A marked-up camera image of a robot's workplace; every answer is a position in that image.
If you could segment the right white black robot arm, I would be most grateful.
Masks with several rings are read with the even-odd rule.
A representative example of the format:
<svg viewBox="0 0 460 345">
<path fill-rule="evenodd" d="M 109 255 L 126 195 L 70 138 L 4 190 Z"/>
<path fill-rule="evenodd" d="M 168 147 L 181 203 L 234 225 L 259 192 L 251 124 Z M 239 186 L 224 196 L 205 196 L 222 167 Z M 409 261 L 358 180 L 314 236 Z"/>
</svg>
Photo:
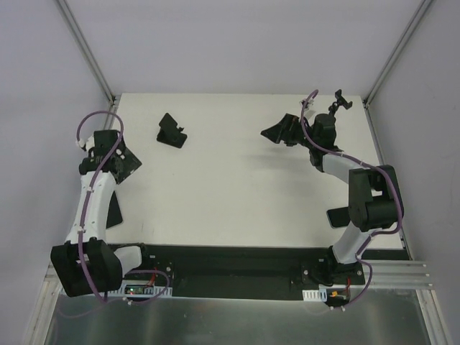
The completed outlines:
<svg viewBox="0 0 460 345">
<path fill-rule="evenodd" d="M 401 225 L 404 208 L 394 167 L 370 165 L 339 149 L 332 111 L 316 115 L 312 124 L 304 116 L 286 114 L 261 135 L 275 144 L 307 148 L 314 168 L 348 185 L 346 229 L 310 271 L 311 279 L 319 284 L 342 282 L 357 269 L 374 237 L 393 234 Z"/>
</svg>

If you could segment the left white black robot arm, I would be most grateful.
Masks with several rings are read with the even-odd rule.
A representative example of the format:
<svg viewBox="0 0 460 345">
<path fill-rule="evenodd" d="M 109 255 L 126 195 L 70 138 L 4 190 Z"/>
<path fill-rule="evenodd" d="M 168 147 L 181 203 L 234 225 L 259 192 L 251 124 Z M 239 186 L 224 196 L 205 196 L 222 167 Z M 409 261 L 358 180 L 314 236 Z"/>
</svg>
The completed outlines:
<svg viewBox="0 0 460 345">
<path fill-rule="evenodd" d="M 78 167 L 80 199 L 73 225 L 64 243 L 50 253 L 69 297 L 117 290 L 127 273 L 143 280 L 152 271 L 140 245 L 112 249 L 106 242 L 107 230 L 123 221 L 116 187 L 142 163 L 115 129 L 94 132 L 87 152 Z"/>
</svg>

